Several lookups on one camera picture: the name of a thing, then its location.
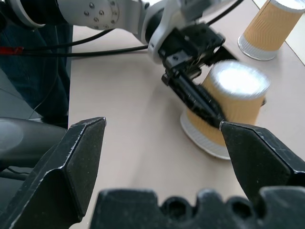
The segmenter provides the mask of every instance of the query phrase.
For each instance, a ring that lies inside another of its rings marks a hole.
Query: upright paper cup
[[[259,70],[238,62],[223,61],[214,65],[202,83],[221,106],[230,122],[255,124],[270,82]],[[180,118],[185,133],[204,151],[230,159],[222,133],[190,110]]]
[[[273,59],[305,12],[305,0],[267,0],[243,35],[238,39],[247,56]]]

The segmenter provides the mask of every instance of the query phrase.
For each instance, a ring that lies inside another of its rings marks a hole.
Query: beige tabletop
[[[272,86],[257,125],[268,128],[301,158],[305,123],[305,67],[287,44],[278,57],[259,62],[244,56],[237,39],[258,8],[251,0],[213,25],[223,34],[226,47],[240,60],[269,75]],[[96,31],[77,27],[76,40]],[[138,46],[129,33],[115,30],[105,37],[77,46],[74,52]],[[203,68],[201,81],[208,69]],[[164,68],[153,64],[146,52],[98,58],[74,59],[71,73],[69,123],[105,116],[100,168],[83,229],[91,220],[101,189],[150,188],[162,202],[179,195],[194,203],[202,188],[216,189],[224,199],[244,193],[230,161],[214,158],[184,134],[179,118],[184,104],[161,81]]]

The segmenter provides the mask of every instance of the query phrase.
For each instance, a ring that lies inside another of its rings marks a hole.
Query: table
[[[268,62],[250,59],[237,47],[238,37],[257,12],[255,4],[245,0],[213,28],[226,36],[225,45],[237,58],[261,69],[272,81],[257,125],[268,128],[305,159],[304,65],[287,44]],[[76,40],[95,33],[79,27],[74,31]],[[131,34],[115,30],[73,51],[138,45]],[[208,71],[203,68],[201,81]],[[231,163],[203,152],[184,134],[179,118],[185,106],[162,83],[163,73],[164,68],[153,64],[146,52],[73,60],[70,125],[96,116],[107,119],[99,174],[88,213],[73,229],[86,227],[98,192],[106,188],[154,189],[160,203],[179,195],[194,204],[196,193],[202,188],[216,189],[224,200],[244,196]]]

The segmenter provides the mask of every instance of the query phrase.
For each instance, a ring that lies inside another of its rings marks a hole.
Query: blue fabric
[[[25,48],[56,45],[69,42],[71,26],[47,25],[35,31],[8,26],[0,35],[1,46]],[[50,53],[68,53],[69,48],[51,50]],[[0,56],[0,68],[31,108],[43,117],[67,114],[69,109],[70,79],[66,71],[67,58]]]

